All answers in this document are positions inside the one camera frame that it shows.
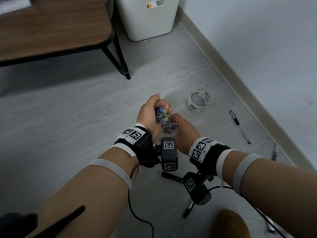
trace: floor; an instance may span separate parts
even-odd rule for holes
[[[140,106],[160,92],[175,112],[201,135],[270,158],[273,142],[214,67],[175,23],[170,34],[130,41],[114,27],[132,79],[113,67],[101,50],[0,68],[0,215],[31,212],[43,204],[90,160],[135,123]],[[211,102],[200,113],[186,106],[189,92],[204,88]],[[252,144],[229,115],[233,110]],[[278,161],[288,163],[279,153]],[[179,156],[176,175],[196,168]],[[209,237],[216,213],[228,208],[246,221],[252,237],[275,237],[264,220],[231,190],[212,191],[212,200],[182,214],[190,197],[182,184],[160,176],[157,166],[142,168],[131,192],[137,215],[153,223],[155,237]],[[207,187],[219,185],[216,178]],[[113,237],[150,237],[148,224],[126,207]]]

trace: clear pen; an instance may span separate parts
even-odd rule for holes
[[[236,115],[234,114],[234,112],[232,112],[231,110],[229,111],[229,113],[231,114],[231,117],[233,118],[233,121],[236,123],[236,125],[240,128],[242,134],[244,135],[245,139],[248,141],[248,144],[251,144],[248,136],[243,132],[242,128],[240,127],[240,123],[236,117]]]

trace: qr code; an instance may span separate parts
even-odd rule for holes
[[[129,128],[128,128],[126,131],[123,132],[123,134],[128,135],[128,134],[131,133],[132,131],[133,131],[133,129],[129,129]]]
[[[194,149],[194,152],[193,152],[193,154],[192,154],[192,157],[193,157],[194,159],[198,160],[200,154],[201,154],[201,152],[199,152],[198,150],[195,150],[195,149]]]
[[[202,201],[200,201],[200,205],[206,204],[210,199],[209,198],[204,198]]]
[[[137,140],[141,136],[141,134],[139,132],[137,132],[137,131],[134,131],[129,136],[131,136],[133,139]]]
[[[191,191],[195,187],[195,184],[192,179],[189,179],[185,184],[189,191]]]
[[[175,170],[175,163],[166,163],[164,166],[165,170]]]
[[[212,140],[212,139],[205,138],[205,139],[203,139],[202,141],[205,142],[205,143],[210,143],[210,142],[212,142],[213,140]]]
[[[164,149],[173,149],[174,142],[164,142]]]
[[[199,143],[198,143],[197,146],[196,146],[196,149],[199,149],[200,151],[202,151],[205,146],[206,146],[205,143],[199,141]]]

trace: brown tabletop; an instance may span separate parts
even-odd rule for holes
[[[31,0],[0,15],[0,62],[100,44],[112,38],[104,0]]]

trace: tape roll core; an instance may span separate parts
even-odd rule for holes
[[[198,106],[192,101],[192,96],[197,95],[204,100],[204,106]],[[191,111],[200,112],[202,111],[207,104],[209,103],[210,96],[207,91],[203,89],[194,89],[190,92],[189,97],[187,98],[187,106]]]

